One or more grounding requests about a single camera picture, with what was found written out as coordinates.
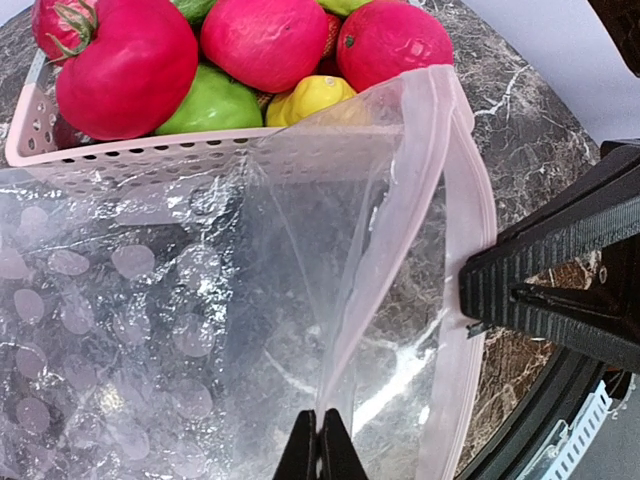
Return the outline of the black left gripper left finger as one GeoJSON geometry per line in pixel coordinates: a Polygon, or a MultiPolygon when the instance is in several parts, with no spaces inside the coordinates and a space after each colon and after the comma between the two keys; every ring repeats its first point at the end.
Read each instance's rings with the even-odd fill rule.
{"type": "Polygon", "coordinates": [[[318,461],[316,413],[303,410],[294,422],[273,480],[316,480],[318,461]]]}

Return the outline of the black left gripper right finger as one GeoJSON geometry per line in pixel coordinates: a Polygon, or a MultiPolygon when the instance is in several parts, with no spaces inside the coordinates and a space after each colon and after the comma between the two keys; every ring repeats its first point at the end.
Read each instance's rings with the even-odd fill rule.
{"type": "Polygon", "coordinates": [[[337,409],[329,409],[319,433],[322,480],[368,480],[337,409]]]}

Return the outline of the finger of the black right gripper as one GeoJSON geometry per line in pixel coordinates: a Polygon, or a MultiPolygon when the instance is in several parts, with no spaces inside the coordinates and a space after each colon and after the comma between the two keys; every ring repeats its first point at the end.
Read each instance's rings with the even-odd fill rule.
{"type": "Polygon", "coordinates": [[[527,263],[507,268],[507,326],[632,373],[639,371],[639,251],[605,249],[606,278],[586,290],[529,284],[527,263]]]}
{"type": "Polygon", "coordinates": [[[622,320],[634,314],[628,253],[597,292],[542,288],[528,278],[639,233],[639,146],[613,148],[551,202],[471,257],[460,307],[474,320],[622,320]]]}

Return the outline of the clear zip top bag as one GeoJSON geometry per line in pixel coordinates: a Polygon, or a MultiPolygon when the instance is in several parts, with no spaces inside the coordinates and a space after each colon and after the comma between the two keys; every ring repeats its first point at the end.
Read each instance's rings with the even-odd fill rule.
{"type": "Polygon", "coordinates": [[[372,479],[450,479],[496,215],[452,67],[263,138],[1,173],[1,475],[269,479],[340,413],[372,479]]]}

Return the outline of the red tomato with stem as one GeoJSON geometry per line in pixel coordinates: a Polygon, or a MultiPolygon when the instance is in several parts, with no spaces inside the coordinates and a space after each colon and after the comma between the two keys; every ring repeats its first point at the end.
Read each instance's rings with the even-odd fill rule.
{"type": "Polygon", "coordinates": [[[146,135],[180,106],[198,67],[198,43],[169,1],[98,1],[80,24],[91,35],[56,81],[61,115],[101,141],[146,135]]]}

